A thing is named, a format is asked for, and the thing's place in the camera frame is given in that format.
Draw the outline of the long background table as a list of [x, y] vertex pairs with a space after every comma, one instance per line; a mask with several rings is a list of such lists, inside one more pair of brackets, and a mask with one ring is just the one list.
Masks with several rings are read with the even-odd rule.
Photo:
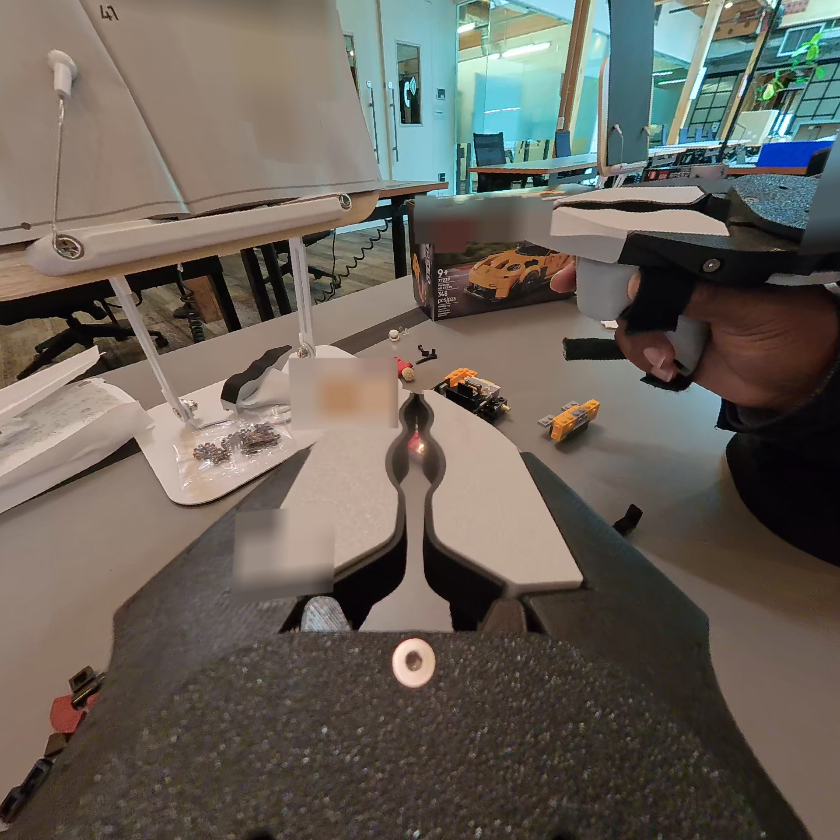
[[598, 176], [597, 154], [577, 154], [554, 159], [509, 162], [505, 164], [472, 166], [470, 174], [477, 174], [479, 179], [491, 179], [500, 185], [478, 192], [502, 192], [512, 189], [514, 182], [525, 182], [535, 175], [547, 180], [548, 186], [582, 183]]

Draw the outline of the potted plant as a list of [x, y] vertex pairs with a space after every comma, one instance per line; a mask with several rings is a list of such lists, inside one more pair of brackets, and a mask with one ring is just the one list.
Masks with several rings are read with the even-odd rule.
[[790, 85], [822, 79], [824, 70], [819, 62], [822, 38], [823, 31], [820, 29], [813, 31], [807, 40], [801, 39], [795, 43], [795, 49], [788, 55], [787, 65], [776, 68], [771, 75], [760, 80], [754, 94], [756, 103], [771, 101]]

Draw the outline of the white paper bag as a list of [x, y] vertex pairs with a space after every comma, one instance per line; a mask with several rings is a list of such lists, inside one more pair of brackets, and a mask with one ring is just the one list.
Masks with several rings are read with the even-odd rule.
[[153, 426], [142, 405], [99, 377], [77, 381], [97, 347], [1, 390], [1, 512], [96, 465]]

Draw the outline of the clear bag of parts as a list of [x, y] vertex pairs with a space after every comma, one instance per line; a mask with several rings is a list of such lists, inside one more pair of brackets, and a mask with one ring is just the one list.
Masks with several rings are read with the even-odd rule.
[[180, 485], [193, 495], [237, 487], [298, 449], [282, 425], [240, 420], [189, 427], [180, 433], [174, 448]]

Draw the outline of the black brick car chassis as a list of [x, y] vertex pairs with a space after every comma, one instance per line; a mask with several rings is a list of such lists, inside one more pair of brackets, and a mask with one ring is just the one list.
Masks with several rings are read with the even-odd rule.
[[492, 424], [510, 412], [508, 401], [501, 394], [501, 387], [467, 367], [451, 371], [433, 390]]

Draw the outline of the person's right hand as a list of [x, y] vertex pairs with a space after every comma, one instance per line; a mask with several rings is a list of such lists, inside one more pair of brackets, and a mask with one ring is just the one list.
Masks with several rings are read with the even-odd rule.
[[684, 314], [710, 330], [693, 382], [735, 405], [788, 413], [834, 367], [838, 297], [825, 287], [698, 283]]

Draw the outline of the yellow car toy box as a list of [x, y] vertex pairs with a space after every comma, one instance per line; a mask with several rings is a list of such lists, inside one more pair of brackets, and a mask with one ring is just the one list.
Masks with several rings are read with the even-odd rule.
[[536, 194], [418, 196], [406, 204], [415, 301], [434, 321], [567, 298], [552, 288], [574, 257], [527, 239], [510, 210]]

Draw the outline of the grey divider panel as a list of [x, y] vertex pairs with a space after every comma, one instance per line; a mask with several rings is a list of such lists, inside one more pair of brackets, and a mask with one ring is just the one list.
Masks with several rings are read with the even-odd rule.
[[655, 3], [608, 2], [610, 55], [598, 82], [597, 168], [602, 179], [645, 168], [650, 145]]

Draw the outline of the dark toy box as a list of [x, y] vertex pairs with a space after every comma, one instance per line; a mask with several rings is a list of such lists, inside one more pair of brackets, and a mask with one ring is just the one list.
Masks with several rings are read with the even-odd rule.
[[719, 181], [728, 174], [726, 164], [681, 164], [649, 167], [643, 172], [643, 183], [665, 181]]

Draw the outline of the white book stand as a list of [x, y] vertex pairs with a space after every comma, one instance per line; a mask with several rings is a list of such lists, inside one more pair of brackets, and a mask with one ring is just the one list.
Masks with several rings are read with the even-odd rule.
[[[350, 371], [353, 357], [333, 346], [315, 344], [305, 248], [301, 236], [294, 234], [310, 227], [321, 229], [327, 224], [337, 227], [351, 209], [349, 195], [331, 193], [216, 215], [160, 222], [139, 220], [53, 232], [26, 248], [28, 264], [40, 275], [63, 280], [82, 280], [83, 276], [95, 275], [110, 281], [161, 392], [175, 414], [175, 419], [166, 419], [163, 405], [156, 406], [149, 412], [153, 426], [136, 435], [141, 452], [175, 504], [196, 507], [217, 501], [270, 470], [236, 487], [201, 490], [193, 495], [180, 485], [174, 448], [180, 433], [189, 427], [201, 429], [233, 420], [280, 424], [297, 446], [296, 453], [320, 439], [326, 422], [315, 419], [314, 410], [320, 406], [319, 399], [326, 395], [328, 386], [337, 382], [339, 375]], [[252, 239], [261, 244], [271, 243], [278, 237], [285, 238], [290, 248], [299, 328], [297, 349], [277, 363], [277, 368], [290, 377], [290, 420], [282, 423], [267, 411], [227, 419], [220, 402], [224, 382], [181, 396], [168, 381], [151, 334], [131, 298], [124, 270], [181, 264], [183, 258], [192, 259], [204, 251], [215, 255], [222, 247], [241, 244], [243, 240]]]

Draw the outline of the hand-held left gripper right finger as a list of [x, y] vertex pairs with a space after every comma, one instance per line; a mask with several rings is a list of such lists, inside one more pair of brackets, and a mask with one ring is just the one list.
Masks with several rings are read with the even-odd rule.
[[425, 391], [423, 399], [444, 462], [430, 502], [442, 549], [506, 595], [579, 589], [582, 572], [517, 446], [445, 396]]

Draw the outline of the wooden table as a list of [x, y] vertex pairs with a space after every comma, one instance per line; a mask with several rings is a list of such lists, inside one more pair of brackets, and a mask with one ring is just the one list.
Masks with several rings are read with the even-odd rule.
[[[448, 187], [446, 182], [386, 182], [380, 192], [380, 198], [390, 203], [377, 206], [365, 220], [369, 222], [387, 222], [392, 231], [394, 277], [402, 277], [407, 269], [406, 237], [404, 219], [407, 214], [406, 203], [420, 195], [442, 191]], [[257, 244], [252, 239], [243, 240], [247, 245], [240, 252], [245, 276], [251, 296], [254, 299], [259, 319], [264, 322], [273, 319], [276, 314], [271, 306], [268, 287], [273, 290], [280, 314], [292, 311], [291, 303], [284, 284], [284, 277], [291, 275], [291, 258], [286, 263], [278, 262], [279, 254], [289, 254], [286, 240], [276, 243]], [[187, 288], [187, 282], [207, 278], [212, 298], [215, 300], [220, 319], [227, 331], [242, 329], [233, 299], [224, 275], [224, 267], [219, 255], [202, 256], [188, 260], [177, 266], [152, 268], [127, 275], [126, 281], [139, 302], [143, 294], [151, 289], [178, 286]], [[35, 367], [48, 364], [58, 354], [69, 347], [79, 344], [85, 348], [93, 345], [95, 339], [115, 339], [125, 341], [134, 337], [129, 323], [117, 320], [108, 299], [114, 297], [110, 281], [98, 280], [83, 285], [63, 287], [38, 295], [2, 301], [1, 324], [11, 327], [28, 320], [60, 319], [67, 325], [66, 330], [53, 336], [48, 341], [36, 345]]]

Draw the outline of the dark red brick piece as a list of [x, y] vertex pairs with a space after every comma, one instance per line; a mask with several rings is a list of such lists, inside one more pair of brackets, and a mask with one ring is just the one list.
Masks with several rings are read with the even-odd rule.
[[53, 731], [71, 737], [78, 730], [84, 717], [94, 708], [98, 698], [99, 693], [93, 694], [85, 699], [79, 708], [73, 706], [72, 695], [55, 698], [49, 710], [49, 724]]

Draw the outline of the orange grey brick assembly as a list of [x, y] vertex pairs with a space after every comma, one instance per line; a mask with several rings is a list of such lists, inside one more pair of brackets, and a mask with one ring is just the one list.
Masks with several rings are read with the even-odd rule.
[[552, 441], [561, 443], [586, 429], [596, 419], [600, 407], [597, 400], [567, 403], [560, 413], [540, 418], [538, 425], [548, 432]]

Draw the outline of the grey desk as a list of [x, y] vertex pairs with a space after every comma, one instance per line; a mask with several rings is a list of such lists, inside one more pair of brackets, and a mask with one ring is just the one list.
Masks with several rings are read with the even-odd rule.
[[[713, 394], [657, 390], [624, 361], [564, 361], [564, 337], [602, 333], [564, 300], [425, 321], [404, 343], [440, 355], [423, 382], [464, 365], [500, 384], [511, 404], [502, 432], [604, 519], [643, 510], [633, 542], [708, 615], [743, 735], [811, 835], [838, 838], [838, 568], [743, 506]], [[589, 400], [596, 419], [561, 443], [538, 425]], [[121, 604], [248, 491], [178, 507], [132, 455], [2, 515], [2, 795], [43, 753], [68, 678], [108, 665]]]

